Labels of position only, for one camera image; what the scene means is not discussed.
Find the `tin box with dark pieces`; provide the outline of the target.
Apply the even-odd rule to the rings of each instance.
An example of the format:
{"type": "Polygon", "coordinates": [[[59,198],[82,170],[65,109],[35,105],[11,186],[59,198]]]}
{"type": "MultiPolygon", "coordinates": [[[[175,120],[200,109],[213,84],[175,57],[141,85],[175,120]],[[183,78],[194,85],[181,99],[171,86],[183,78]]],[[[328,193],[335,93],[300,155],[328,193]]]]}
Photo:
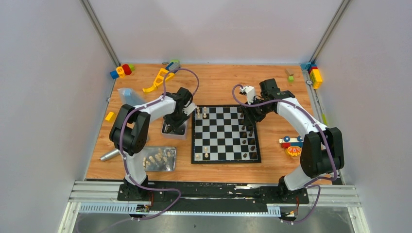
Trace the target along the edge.
{"type": "Polygon", "coordinates": [[[161,133],[166,138],[186,139],[187,121],[189,115],[185,113],[173,113],[163,117],[163,125],[161,133]]]}

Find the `black silver chess board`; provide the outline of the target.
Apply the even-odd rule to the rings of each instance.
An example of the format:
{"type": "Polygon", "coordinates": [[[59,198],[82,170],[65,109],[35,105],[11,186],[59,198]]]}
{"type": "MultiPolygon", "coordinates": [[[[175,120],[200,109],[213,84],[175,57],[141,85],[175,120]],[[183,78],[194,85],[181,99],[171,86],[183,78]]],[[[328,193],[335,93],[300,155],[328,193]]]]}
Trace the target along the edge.
{"type": "Polygon", "coordinates": [[[257,130],[240,105],[200,105],[192,114],[192,164],[261,163],[257,130]]]}

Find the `tin lid with light pieces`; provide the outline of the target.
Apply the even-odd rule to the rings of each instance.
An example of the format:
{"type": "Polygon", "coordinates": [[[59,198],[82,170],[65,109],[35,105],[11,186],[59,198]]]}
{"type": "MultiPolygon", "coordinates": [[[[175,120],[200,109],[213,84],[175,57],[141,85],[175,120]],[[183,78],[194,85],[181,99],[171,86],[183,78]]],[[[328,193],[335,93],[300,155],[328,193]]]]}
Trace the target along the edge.
{"type": "Polygon", "coordinates": [[[142,151],[145,171],[174,171],[176,147],[145,147],[142,151]]]}

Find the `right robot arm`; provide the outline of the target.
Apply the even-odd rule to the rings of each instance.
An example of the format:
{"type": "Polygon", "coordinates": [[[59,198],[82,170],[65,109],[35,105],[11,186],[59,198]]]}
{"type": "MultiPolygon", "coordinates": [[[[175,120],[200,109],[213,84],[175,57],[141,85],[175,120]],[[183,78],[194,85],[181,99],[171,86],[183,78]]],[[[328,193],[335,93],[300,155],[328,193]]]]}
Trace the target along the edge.
{"type": "Polygon", "coordinates": [[[344,166],[343,135],[337,128],[330,128],[318,121],[299,103],[289,90],[280,90],[275,79],[259,84],[260,94],[252,86],[235,85],[246,102],[237,101],[244,114],[244,125],[255,126],[267,114],[276,113],[290,123],[303,139],[300,165],[279,180],[278,198],[291,202],[297,190],[308,187],[316,180],[334,181],[338,170],[344,166]]]}

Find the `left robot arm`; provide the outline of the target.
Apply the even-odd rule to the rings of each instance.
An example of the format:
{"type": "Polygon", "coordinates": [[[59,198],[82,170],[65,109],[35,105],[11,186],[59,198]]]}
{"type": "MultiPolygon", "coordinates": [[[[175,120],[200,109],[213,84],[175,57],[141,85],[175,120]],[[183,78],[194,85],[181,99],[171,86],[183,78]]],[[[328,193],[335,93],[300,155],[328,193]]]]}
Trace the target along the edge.
{"type": "Polygon", "coordinates": [[[145,168],[143,167],[142,150],[146,145],[150,124],[163,118],[166,132],[173,132],[188,119],[195,110],[193,94],[181,87],[176,93],[165,92],[159,98],[142,104],[124,104],[115,119],[109,134],[109,139],[120,151],[125,169],[125,180],[132,184],[130,194],[136,200],[148,197],[149,188],[145,168]]]}

